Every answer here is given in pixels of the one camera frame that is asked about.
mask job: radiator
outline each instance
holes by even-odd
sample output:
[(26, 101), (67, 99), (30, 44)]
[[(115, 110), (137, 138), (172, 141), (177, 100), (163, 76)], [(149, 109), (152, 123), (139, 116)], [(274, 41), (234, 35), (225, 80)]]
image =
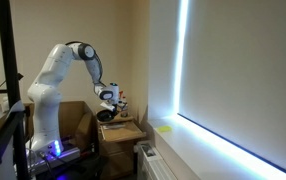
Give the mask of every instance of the radiator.
[(136, 151), (138, 153), (138, 180), (176, 180), (176, 177), (150, 141), (138, 142)]

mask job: white blind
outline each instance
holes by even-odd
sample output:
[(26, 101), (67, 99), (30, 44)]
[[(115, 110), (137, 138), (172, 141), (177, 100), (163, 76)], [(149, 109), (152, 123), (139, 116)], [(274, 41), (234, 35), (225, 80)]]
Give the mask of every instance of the white blind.
[(286, 169), (286, 1), (190, 1), (179, 113)]

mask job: black rack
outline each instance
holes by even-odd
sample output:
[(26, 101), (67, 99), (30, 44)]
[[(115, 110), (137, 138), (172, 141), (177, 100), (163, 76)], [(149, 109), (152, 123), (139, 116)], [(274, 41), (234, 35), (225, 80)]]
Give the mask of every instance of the black rack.
[[(21, 98), (9, 0), (0, 0), (0, 40), (7, 87), (6, 90), (0, 90), (0, 93), (7, 93), (11, 108)], [(13, 136), (14, 161), (16, 163), (17, 179), (19, 180), (29, 179), (25, 153), (23, 117), (24, 111), (11, 113), (6, 123), (0, 129), (0, 164), (2, 163), (4, 151)]]

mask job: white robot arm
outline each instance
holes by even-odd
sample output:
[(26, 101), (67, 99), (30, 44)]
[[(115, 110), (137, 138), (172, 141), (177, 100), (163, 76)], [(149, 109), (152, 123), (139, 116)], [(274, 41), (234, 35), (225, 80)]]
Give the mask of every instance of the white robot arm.
[(101, 62), (89, 44), (70, 42), (65, 45), (56, 45), (46, 59), (41, 72), (28, 89), (28, 97), (35, 105), (31, 149), (36, 154), (46, 152), (59, 156), (63, 151), (58, 126), (58, 111), (62, 96), (57, 87), (67, 74), (72, 60), (85, 62), (92, 77), (94, 92), (100, 99), (107, 100), (115, 107), (118, 102), (119, 88), (115, 83), (105, 86), (101, 82)]

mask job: bright light strip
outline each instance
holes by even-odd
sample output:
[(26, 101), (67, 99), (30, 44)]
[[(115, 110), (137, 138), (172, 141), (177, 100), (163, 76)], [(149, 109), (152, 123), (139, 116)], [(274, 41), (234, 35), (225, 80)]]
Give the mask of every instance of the bright light strip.
[(229, 158), (243, 165), (250, 171), (258, 174), (264, 179), (282, 179), (286, 180), (286, 173), (262, 161), (261, 159), (249, 154), (248, 152), (234, 146), (215, 134), (203, 129), (202, 127), (187, 121), (181, 116), (174, 115), (178, 123), (193, 133), (197, 138), (219, 150)]
[[(181, 73), (183, 63), (183, 52), (184, 52), (184, 40), (186, 32), (186, 20), (188, 13), (189, 0), (180, 1), (179, 10), (179, 24), (178, 24), (178, 45), (177, 45), (177, 56), (175, 66), (175, 82), (174, 82), (174, 112), (179, 112), (180, 102), (180, 87), (181, 87)], [(221, 153), (227, 155), (231, 159), (242, 164), (249, 170), (257, 173), (266, 179), (286, 179), (286, 173), (278, 170), (270, 164), (262, 161), (261, 159), (249, 154), (248, 152), (234, 146), (233, 144), (225, 141), (224, 139), (212, 134), (211, 132), (203, 129), (202, 127), (187, 121), (181, 116), (175, 115), (175, 119), (180, 119), (178, 122), (183, 124), (186, 128), (190, 129), (193, 134), (213, 146)]]
[(184, 40), (185, 40), (185, 30), (186, 30), (186, 20), (188, 12), (189, 0), (181, 0), (180, 10), (179, 10), (179, 24), (178, 24), (178, 44), (177, 44), (177, 54), (176, 54), (176, 66), (175, 66), (175, 82), (174, 82), (174, 112), (179, 111), (180, 102), (180, 87), (181, 87), (181, 71), (183, 62), (183, 52), (184, 52)]

